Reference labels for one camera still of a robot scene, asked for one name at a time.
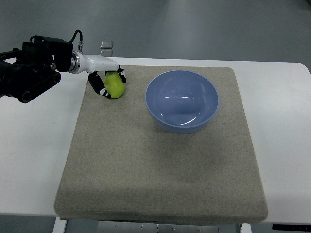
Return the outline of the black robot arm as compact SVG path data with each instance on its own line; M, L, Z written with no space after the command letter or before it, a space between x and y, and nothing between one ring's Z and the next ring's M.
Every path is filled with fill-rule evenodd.
M0 54L0 96L29 103L61 80L61 73L73 70L73 41L80 35L78 51L82 50L83 34L77 29L70 41L32 36L22 49L13 48Z

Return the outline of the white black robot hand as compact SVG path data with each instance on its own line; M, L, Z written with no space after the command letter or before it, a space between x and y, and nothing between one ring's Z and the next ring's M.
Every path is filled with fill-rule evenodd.
M88 81L93 90L106 98L111 99L111 95L104 85L105 75L107 72L117 72L124 84L126 76L124 69L115 61L100 55L83 55L74 51L71 58L69 73L79 74L87 72Z

